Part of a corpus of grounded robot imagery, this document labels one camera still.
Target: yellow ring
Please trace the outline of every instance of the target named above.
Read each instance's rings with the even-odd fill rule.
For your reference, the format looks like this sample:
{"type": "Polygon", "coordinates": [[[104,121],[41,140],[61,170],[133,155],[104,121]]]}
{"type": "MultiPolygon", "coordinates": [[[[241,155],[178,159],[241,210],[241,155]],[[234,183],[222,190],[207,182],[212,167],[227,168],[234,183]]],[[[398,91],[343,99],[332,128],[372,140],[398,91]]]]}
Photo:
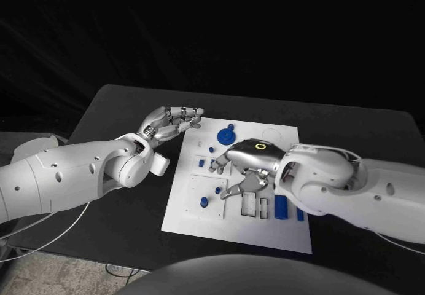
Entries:
{"type": "Polygon", "coordinates": [[[258,143],[257,145],[256,145],[256,148],[257,149],[266,149],[269,146],[264,144],[264,143],[258,143]]]}

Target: black tablecloth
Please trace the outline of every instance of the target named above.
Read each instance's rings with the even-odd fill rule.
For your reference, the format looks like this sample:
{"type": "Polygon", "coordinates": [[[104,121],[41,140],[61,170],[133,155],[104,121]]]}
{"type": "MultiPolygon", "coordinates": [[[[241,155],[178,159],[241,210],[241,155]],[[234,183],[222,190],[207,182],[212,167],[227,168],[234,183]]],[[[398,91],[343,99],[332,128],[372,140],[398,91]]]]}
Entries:
{"type": "MultiPolygon", "coordinates": [[[[207,117],[297,126],[302,143],[336,146],[365,158],[425,167],[423,137],[404,112],[117,85],[100,90],[70,144],[136,132],[161,106],[194,106],[207,109],[207,117]]],[[[400,293],[423,293],[425,257],[333,216],[309,217],[313,255],[162,232],[182,143],[184,135],[156,149],[172,160],[166,175],[150,173],[137,187],[113,191],[94,201],[77,226],[44,251],[146,270],[214,254],[263,254],[332,267],[400,293]]],[[[83,208],[58,213],[18,234],[11,245],[38,248],[73,224],[83,208]]],[[[39,218],[24,218],[19,226],[39,218]]]]}

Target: floor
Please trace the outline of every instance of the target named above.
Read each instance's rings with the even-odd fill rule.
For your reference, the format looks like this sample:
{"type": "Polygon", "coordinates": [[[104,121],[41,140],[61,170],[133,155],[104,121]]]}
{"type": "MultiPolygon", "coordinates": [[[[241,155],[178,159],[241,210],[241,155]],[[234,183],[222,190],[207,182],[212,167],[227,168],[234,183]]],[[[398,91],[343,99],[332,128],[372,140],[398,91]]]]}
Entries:
{"type": "MultiPolygon", "coordinates": [[[[117,275],[132,270],[110,266],[117,275]]],[[[140,271],[130,283],[148,272],[140,271]]],[[[106,265],[81,259],[35,253],[18,259],[0,282],[0,295],[110,295],[126,286],[127,278],[112,276],[106,265]]]]}

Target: black table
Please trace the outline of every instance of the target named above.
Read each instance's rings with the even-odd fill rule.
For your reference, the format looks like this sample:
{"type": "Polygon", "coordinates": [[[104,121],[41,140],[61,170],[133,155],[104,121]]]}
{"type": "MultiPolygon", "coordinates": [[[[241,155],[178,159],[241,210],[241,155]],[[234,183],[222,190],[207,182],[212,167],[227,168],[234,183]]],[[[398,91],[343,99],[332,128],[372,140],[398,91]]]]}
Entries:
{"type": "MultiPolygon", "coordinates": [[[[303,143],[425,167],[423,137],[404,112],[117,85],[101,88],[70,143],[106,141],[136,132],[161,106],[194,106],[207,109],[207,117],[297,126],[303,143]]],[[[309,217],[313,255],[162,232],[182,143],[179,136],[156,149],[172,160],[166,175],[150,173],[137,187],[113,191],[94,201],[77,226],[44,251],[146,270],[214,254],[263,254],[332,267],[403,294],[423,293],[425,257],[333,216],[309,217]]],[[[11,245],[38,248],[68,228],[83,208],[58,213],[18,234],[11,245]]],[[[19,226],[39,218],[24,218],[19,226]]]]}

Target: robotic hand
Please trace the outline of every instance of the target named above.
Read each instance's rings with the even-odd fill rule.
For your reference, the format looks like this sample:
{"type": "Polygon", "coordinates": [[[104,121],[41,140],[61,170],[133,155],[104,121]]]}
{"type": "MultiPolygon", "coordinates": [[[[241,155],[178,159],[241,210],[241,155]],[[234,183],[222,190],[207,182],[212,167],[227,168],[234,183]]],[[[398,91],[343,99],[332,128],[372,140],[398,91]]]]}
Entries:
{"type": "Polygon", "coordinates": [[[137,133],[35,151],[0,167],[0,223],[78,207],[114,189],[135,187],[149,172],[162,176],[169,159],[153,149],[201,127],[202,114],[204,109],[161,107],[137,133]]]}
{"type": "Polygon", "coordinates": [[[264,190],[313,215],[333,214],[358,227],[425,243],[425,169],[362,159],[351,151],[294,144],[286,153],[273,143],[244,140],[211,165],[220,174],[233,162],[246,180],[221,198],[264,190]]]}

